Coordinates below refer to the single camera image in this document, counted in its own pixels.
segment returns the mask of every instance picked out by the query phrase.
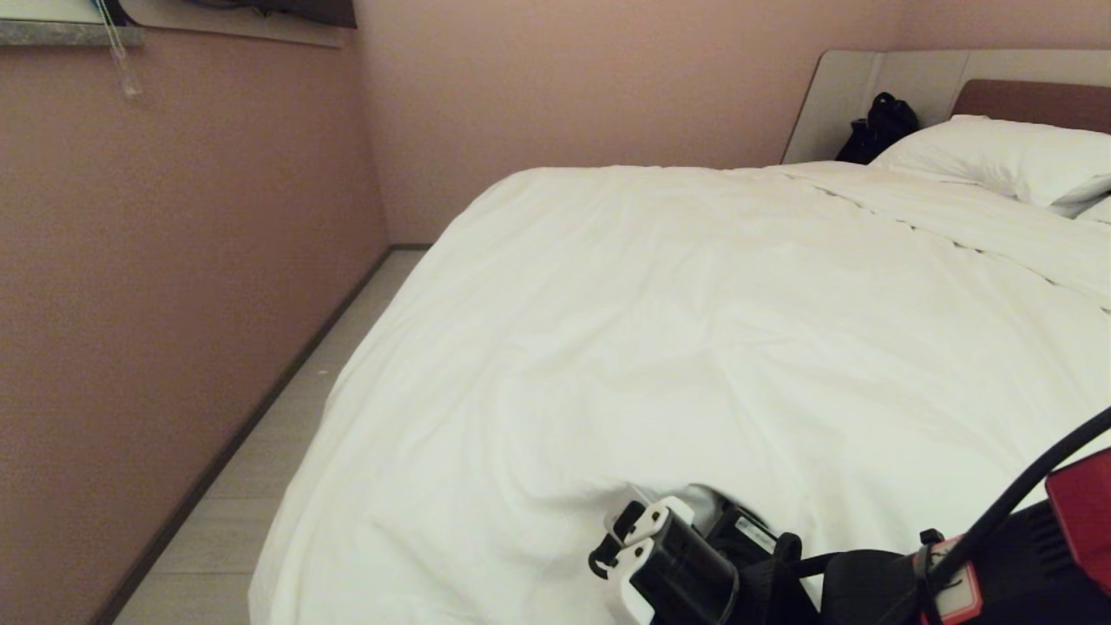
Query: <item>red label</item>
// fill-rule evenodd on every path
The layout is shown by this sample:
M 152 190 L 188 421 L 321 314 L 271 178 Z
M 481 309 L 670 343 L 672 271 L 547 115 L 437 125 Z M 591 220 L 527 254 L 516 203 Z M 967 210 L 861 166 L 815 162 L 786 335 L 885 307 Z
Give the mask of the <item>red label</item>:
M 934 545 L 933 552 L 930 554 L 933 561 L 930 568 L 937 566 L 938 562 L 947 556 L 960 540 L 961 537 L 958 536 Z M 941 587 L 934 602 L 938 604 L 941 621 L 945 625 L 958 625 L 980 616 L 980 611 L 983 609 L 983 596 L 980 595 L 980 582 L 975 577 L 975 567 L 972 566 L 971 562 L 964 563 L 964 566 L 957 569 L 952 578 Z M 922 615 L 922 625 L 929 625 L 924 614 Z

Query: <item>white duvet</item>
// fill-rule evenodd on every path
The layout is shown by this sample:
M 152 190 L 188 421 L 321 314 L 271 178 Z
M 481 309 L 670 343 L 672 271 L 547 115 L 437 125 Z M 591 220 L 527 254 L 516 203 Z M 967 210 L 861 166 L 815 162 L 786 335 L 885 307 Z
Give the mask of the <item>white duvet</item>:
M 609 625 L 627 484 L 807 554 L 958 534 L 1111 403 L 1109 265 L 1111 229 L 859 165 L 512 175 L 343 370 L 252 622 Z

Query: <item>white pillow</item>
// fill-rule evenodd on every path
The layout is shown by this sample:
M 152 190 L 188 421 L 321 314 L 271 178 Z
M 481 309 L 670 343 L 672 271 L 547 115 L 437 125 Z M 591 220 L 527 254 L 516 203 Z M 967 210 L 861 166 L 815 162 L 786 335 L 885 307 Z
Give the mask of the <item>white pillow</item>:
M 1111 225 L 1111 196 L 1081 212 L 1077 221 L 1102 221 Z
M 1111 134 L 958 114 L 909 134 L 872 164 L 954 175 L 1048 206 L 1111 190 Z

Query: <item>wall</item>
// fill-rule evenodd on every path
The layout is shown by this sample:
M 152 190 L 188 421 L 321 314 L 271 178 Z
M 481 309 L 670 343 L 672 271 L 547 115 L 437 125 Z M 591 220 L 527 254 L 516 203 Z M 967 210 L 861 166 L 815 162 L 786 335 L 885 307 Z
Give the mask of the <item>wall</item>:
M 900 50 L 1111 49 L 1111 0 L 908 0 Z
M 0 623 L 82 623 L 386 245 L 358 52 L 0 49 Z
M 778 162 L 830 48 L 905 0 L 359 0 L 393 241 L 431 241 L 536 165 Z

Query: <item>light wooden floor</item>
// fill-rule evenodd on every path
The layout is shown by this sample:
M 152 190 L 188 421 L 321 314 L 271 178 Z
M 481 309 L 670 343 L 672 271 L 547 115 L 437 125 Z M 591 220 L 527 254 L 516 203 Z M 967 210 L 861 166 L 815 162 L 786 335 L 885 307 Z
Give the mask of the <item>light wooden floor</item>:
M 204 495 L 117 625 L 249 623 L 254 563 L 336 376 L 423 254 L 390 254 Z

